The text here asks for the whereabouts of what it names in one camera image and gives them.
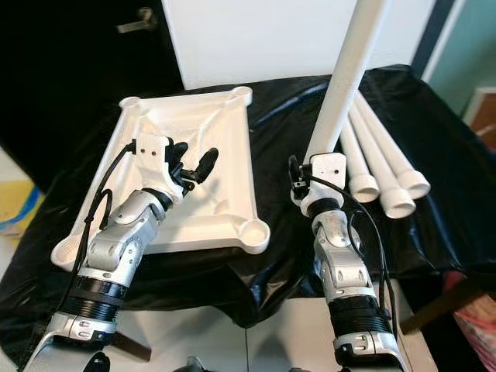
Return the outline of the yellow cardboard box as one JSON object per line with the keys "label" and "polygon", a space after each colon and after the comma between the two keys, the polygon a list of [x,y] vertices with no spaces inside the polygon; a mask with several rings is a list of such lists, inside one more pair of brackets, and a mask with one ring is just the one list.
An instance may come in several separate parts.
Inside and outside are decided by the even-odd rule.
{"label": "yellow cardboard box", "polygon": [[0,181],[0,235],[14,246],[38,212],[42,192],[32,181]]}

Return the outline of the white plastic table top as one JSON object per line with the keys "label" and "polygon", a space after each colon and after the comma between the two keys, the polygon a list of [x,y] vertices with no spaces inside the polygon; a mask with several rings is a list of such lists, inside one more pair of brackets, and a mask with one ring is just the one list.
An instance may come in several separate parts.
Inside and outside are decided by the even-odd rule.
{"label": "white plastic table top", "polygon": [[268,248],[270,228],[259,217],[255,199],[246,109],[252,90],[231,90],[174,97],[127,97],[96,170],[87,170],[90,185],[84,200],[96,194],[104,171],[121,148],[148,133],[185,142],[186,167],[195,167],[203,153],[219,150],[205,183],[196,185],[167,213],[148,254],[238,247],[248,254]]}

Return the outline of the grey robot left foot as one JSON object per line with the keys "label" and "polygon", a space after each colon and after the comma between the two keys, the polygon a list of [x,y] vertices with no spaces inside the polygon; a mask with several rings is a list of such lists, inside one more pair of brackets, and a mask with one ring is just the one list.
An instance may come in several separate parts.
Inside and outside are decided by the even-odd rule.
{"label": "grey robot left foot", "polygon": [[185,361],[185,366],[178,368],[176,372],[210,372],[203,366],[201,359],[196,356],[190,356]]}

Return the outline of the black door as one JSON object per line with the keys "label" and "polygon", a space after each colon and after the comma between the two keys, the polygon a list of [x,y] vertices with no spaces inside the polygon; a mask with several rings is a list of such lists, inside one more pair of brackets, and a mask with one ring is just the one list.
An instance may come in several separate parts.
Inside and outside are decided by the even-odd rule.
{"label": "black door", "polygon": [[[114,126],[124,97],[184,90],[164,0],[0,0],[0,137],[40,189]],[[115,27],[155,11],[158,28]]]}

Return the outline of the black plastic table cover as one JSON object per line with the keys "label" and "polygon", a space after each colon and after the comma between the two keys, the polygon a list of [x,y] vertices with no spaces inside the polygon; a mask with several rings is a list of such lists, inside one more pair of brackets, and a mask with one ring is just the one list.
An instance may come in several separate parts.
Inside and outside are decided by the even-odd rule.
{"label": "black plastic table cover", "polygon": [[[311,224],[288,196],[287,160],[307,149],[327,82],[326,75],[316,75],[250,85],[254,187],[260,219],[272,231],[268,248],[258,255],[223,248],[146,256],[124,308],[213,307],[249,327],[269,319],[290,298],[322,297]],[[408,65],[369,70],[360,91],[432,185],[407,219],[387,219],[380,206],[369,206],[390,253],[391,276],[438,270],[496,276],[496,153]],[[15,364],[25,364],[70,283],[70,274],[53,265],[50,253],[78,213],[88,211],[90,177],[84,172],[97,169],[115,124],[89,139],[77,152],[77,164],[64,167],[45,190],[2,277],[0,344]]]}

